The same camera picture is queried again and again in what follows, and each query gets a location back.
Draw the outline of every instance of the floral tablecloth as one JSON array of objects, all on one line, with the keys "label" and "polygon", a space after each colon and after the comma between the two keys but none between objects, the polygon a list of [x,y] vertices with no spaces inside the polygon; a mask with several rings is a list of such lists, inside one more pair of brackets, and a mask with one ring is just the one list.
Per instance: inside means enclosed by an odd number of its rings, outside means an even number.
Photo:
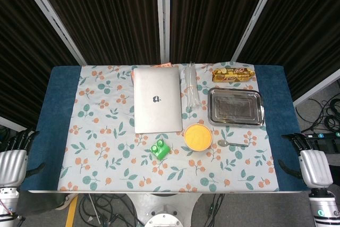
[{"label": "floral tablecloth", "polygon": [[[183,132],[134,133],[131,71],[139,66],[83,66],[67,138],[58,189],[116,192],[252,192],[277,191],[269,137],[260,129],[214,126],[208,122],[207,93],[212,87],[258,91],[256,77],[243,83],[213,83],[221,67],[252,65],[223,62],[196,64],[201,106],[186,108],[185,64],[180,71]],[[203,123],[213,133],[211,147],[193,152],[184,130]],[[162,138],[171,148],[162,161],[150,152]],[[219,147],[217,140],[249,147]]]}]

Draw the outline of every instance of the yellow snack package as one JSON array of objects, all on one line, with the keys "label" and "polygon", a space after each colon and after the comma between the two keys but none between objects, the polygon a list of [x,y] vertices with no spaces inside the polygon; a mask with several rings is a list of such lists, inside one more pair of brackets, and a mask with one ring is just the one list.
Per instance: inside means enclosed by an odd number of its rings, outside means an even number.
[{"label": "yellow snack package", "polygon": [[213,82],[246,82],[255,72],[247,68],[222,68],[215,69],[212,73]]}]

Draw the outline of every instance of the metal spoon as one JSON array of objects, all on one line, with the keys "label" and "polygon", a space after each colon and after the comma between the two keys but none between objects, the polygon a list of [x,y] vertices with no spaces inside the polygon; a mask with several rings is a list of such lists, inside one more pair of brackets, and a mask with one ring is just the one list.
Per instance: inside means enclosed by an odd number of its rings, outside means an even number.
[{"label": "metal spoon", "polygon": [[249,145],[247,144],[235,144],[235,143],[229,143],[227,140],[220,139],[217,141],[219,146],[243,146],[243,147],[248,147]]}]

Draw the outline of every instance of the green toy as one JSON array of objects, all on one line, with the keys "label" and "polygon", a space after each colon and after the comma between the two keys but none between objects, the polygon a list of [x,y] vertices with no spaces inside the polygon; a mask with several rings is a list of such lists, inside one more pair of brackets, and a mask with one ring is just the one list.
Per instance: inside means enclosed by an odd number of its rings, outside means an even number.
[{"label": "green toy", "polygon": [[170,147],[164,143],[163,140],[159,139],[153,146],[151,146],[151,152],[157,157],[157,159],[162,160],[170,152]]}]

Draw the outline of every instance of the yellow strip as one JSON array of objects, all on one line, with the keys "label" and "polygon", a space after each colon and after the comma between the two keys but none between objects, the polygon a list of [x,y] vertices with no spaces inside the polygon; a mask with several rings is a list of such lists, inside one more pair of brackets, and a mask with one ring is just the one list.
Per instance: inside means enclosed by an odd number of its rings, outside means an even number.
[{"label": "yellow strip", "polygon": [[75,213],[75,209],[77,207],[77,200],[78,200],[78,196],[74,197],[73,200],[70,203],[69,213],[67,215],[65,227],[72,227],[73,226],[74,213]]}]

